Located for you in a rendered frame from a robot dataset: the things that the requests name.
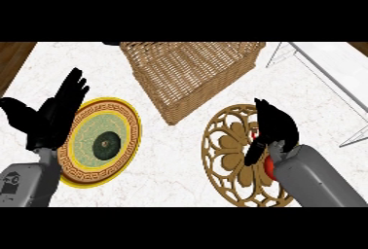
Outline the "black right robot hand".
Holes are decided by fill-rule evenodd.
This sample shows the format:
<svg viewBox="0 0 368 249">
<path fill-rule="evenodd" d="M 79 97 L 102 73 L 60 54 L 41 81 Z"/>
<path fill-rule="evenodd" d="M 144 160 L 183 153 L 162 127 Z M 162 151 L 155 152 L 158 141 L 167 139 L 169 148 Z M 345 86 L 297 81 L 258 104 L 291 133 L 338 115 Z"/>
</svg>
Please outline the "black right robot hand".
<svg viewBox="0 0 368 249">
<path fill-rule="evenodd" d="M 285 141 L 283 153 L 288 153 L 298 142 L 298 131 L 291 116 L 279 110 L 264 99 L 254 99 L 257 109 L 257 123 L 260 134 L 249 144 L 243 156 L 243 165 L 257 163 L 266 147 Z"/>
</svg>

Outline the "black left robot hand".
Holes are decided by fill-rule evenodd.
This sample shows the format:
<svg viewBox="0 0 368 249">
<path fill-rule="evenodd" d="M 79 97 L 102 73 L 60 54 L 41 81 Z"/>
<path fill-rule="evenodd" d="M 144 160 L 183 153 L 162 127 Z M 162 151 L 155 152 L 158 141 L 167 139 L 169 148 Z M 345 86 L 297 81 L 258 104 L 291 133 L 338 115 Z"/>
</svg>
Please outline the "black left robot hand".
<svg viewBox="0 0 368 249">
<path fill-rule="evenodd" d="M 65 143 L 75 113 L 88 91 L 81 70 L 73 68 L 56 95 L 45 99 L 38 110 L 11 97 L 0 98 L 8 125 L 26 134 L 26 149 L 56 150 Z"/>
</svg>

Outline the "red cupcake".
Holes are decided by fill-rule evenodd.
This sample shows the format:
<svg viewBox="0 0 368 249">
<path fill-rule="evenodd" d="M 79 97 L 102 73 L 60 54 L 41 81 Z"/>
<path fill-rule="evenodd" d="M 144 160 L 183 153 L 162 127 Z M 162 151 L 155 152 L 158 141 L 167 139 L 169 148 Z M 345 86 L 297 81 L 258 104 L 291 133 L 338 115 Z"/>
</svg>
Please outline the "red cupcake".
<svg viewBox="0 0 368 249">
<path fill-rule="evenodd" d="M 251 130 L 251 138 L 255 139 L 255 137 L 257 137 L 258 134 L 260 134 L 258 130 L 252 129 Z M 266 175 L 269 176 L 269 178 L 271 180 L 276 181 L 276 178 L 274 178 L 274 175 L 273 175 L 273 161 L 271 161 L 270 156 L 267 156 L 266 159 L 264 159 L 263 167 L 264 167 L 264 173 L 266 173 Z"/>
</svg>

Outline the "gold openwork round placemat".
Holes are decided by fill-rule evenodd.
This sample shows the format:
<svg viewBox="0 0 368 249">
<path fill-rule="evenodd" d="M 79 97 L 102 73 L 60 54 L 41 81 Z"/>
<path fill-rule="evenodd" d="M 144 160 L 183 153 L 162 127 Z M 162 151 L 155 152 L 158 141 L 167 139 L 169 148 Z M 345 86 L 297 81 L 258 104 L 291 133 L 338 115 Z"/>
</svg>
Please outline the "gold openwork round placemat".
<svg viewBox="0 0 368 249">
<path fill-rule="evenodd" d="M 255 106 L 226 107 L 203 129 L 201 159 L 209 183 L 224 200 L 237 207 L 282 207 L 292 197 L 264 172 L 264 151 L 255 164 L 243 156 L 260 135 Z"/>
</svg>

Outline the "round ornate yellow-rimmed plate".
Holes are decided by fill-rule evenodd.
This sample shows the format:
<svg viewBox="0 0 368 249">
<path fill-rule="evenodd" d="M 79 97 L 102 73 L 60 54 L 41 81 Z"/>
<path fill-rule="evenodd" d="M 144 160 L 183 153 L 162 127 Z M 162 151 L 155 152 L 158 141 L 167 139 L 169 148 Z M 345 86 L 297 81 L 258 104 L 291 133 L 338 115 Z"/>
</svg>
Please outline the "round ornate yellow-rimmed plate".
<svg viewBox="0 0 368 249">
<path fill-rule="evenodd" d="M 93 188 L 125 170 L 140 143 L 140 119 L 125 100 L 99 97 L 78 108 L 70 132 L 57 149 L 60 181 Z"/>
</svg>

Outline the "dark green round vegetable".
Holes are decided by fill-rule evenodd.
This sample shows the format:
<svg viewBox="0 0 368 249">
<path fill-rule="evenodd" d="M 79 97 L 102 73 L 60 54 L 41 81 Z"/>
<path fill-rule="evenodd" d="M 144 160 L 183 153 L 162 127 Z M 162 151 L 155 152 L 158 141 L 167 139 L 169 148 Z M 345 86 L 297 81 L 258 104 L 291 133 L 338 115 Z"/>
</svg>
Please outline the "dark green round vegetable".
<svg viewBox="0 0 368 249">
<path fill-rule="evenodd" d="M 94 139 L 91 152 L 99 160 L 109 160 L 121 150 L 121 138 L 113 131 L 103 132 Z"/>
</svg>

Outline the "brown wooden panel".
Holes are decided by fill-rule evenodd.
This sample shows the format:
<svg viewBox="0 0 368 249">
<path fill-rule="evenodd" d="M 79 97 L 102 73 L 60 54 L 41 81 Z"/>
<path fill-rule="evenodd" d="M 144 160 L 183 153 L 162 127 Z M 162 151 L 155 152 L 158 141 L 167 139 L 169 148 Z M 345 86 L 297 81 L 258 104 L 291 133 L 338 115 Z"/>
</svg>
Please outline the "brown wooden panel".
<svg viewBox="0 0 368 249">
<path fill-rule="evenodd" d="M 0 42 L 0 97 L 11 84 L 34 46 L 34 42 Z"/>
</svg>

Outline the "brown wicker basket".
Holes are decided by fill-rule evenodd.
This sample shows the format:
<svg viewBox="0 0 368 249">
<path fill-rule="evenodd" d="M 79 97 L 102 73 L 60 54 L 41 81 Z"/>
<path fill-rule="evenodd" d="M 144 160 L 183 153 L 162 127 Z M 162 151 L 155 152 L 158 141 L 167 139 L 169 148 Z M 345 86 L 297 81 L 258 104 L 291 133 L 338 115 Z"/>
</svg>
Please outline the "brown wicker basket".
<svg viewBox="0 0 368 249">
<path fill-rule="evenodd" d="M 121 42 L 133 76 L 174 125 L 254 68 L 264 42 Z"/>
</svg>

